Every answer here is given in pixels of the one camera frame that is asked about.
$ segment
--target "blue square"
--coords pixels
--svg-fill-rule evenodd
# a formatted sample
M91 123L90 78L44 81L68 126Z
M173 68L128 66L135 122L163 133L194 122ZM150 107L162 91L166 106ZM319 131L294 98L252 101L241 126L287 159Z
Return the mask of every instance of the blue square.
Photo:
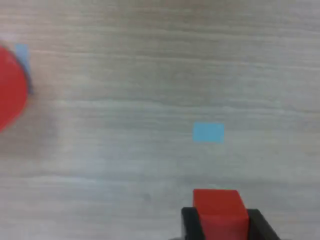
M193 125L193 141L197 143L223 143L225 125L213 122L195 122Z

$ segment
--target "blue sticker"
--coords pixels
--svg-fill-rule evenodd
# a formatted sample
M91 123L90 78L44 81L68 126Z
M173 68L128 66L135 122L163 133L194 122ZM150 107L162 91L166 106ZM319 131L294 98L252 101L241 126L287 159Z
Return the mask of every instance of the blue sticker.
M33 94L33 87L31 83L31 71L29 65L29 49L27 44L17 43L15 46L15 56L18 59L19 63L22 65L24 70L27 84L28 84L28 92Z
M197 143L223 143L225 125L213 122L195 122L193 125L193 141Z

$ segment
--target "red object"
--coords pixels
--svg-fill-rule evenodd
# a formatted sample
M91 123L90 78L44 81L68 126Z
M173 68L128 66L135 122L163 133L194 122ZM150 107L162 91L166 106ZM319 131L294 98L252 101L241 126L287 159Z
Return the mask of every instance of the red object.
M27 96L23 68L10 51L0 46L0 131L21 113Z
M197 209L206 240L247 240L249 216L236 190L195 189Z

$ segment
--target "red block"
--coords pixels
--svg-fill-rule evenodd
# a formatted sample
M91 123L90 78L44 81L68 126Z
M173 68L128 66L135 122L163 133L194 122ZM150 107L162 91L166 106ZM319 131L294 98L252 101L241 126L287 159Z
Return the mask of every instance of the red block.
M195 189L197 209L206 240L247 240L249 216L236 190Z

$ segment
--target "small blue marker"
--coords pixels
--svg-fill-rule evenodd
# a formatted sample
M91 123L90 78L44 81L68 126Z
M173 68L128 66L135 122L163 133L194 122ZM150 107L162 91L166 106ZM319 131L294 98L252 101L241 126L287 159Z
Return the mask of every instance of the small blue marker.
M31 71L29 64L29 49L27 44L17 43L15 46L15 56L24 70L29 94L33 94L34 90L31 83Z
M213 122L195 122L193 125L193 141L196 143L223 143L225 125Z

